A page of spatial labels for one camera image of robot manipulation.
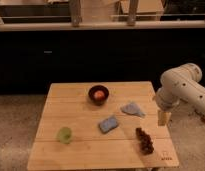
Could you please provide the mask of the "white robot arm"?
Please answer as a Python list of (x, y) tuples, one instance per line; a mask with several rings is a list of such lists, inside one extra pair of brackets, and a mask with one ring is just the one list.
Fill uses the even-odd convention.
[(189, 103), (205, 116), (205, 87), (199, 84), (201, 79), (202, 70), (194, 63), (166, 70), (161, 75), (161, 87), (154, 96), (159, 107), (159, 126), (165, 126), (168, 123), (170, 110), (176, 107), (180, 101)]

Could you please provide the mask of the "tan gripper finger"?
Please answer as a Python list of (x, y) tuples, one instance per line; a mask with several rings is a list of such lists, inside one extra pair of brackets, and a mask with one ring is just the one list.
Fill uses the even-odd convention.
[(165, 126), (168, 124), (169, 120), (171, 117), (171, 113), (170, 112), (165, 112), (162, 110), (158, 111), (158, 125), (159, 126)]

